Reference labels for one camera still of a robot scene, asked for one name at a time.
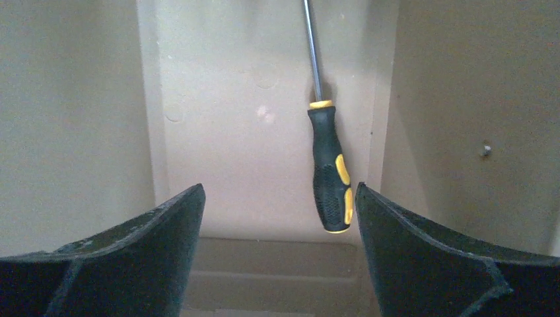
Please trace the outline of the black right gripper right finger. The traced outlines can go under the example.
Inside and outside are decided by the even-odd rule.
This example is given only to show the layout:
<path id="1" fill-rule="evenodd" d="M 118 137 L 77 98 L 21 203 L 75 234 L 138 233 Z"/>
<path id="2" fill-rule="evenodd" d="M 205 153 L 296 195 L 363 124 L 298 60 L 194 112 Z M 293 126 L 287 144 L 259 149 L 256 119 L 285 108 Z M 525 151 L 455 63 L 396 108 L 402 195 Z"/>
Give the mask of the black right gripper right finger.
<path id="1" fill-rule="evenodd" d="M 456 232 L 357 186 L 382 316 L 558 316 L 559 258 Z"/>

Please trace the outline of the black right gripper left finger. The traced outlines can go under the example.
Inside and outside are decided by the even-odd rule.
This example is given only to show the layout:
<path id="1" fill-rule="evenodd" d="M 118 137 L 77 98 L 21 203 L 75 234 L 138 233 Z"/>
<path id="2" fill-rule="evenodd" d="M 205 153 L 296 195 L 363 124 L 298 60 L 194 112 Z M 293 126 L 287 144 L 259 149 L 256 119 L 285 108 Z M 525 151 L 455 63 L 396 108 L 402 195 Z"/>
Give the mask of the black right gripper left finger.
<path id="1" fill-rule="evenodd" d="M 1 315 L 179 316 L 204 207 L 196 184 L 52 252 L 1 258 Z"/>

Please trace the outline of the black yellow screwdriver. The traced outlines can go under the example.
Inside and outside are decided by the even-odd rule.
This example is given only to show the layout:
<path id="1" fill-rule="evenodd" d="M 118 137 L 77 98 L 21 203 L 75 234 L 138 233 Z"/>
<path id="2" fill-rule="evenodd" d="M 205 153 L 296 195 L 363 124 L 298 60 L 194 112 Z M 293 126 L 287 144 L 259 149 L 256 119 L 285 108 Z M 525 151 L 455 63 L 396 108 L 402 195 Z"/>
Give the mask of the black yellow screwdriver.
<path id="1" fill-rule="evenodd" d="M 336 107 L 324 96 L 311 2 L 303 0 L 302 6 L 314 88 L 314 101 L 307 110 L 313 133 L 314 201 L 324 230 L 340 234 L 349 229 L 353 218 L 351 178 L 336 131 Z"/>

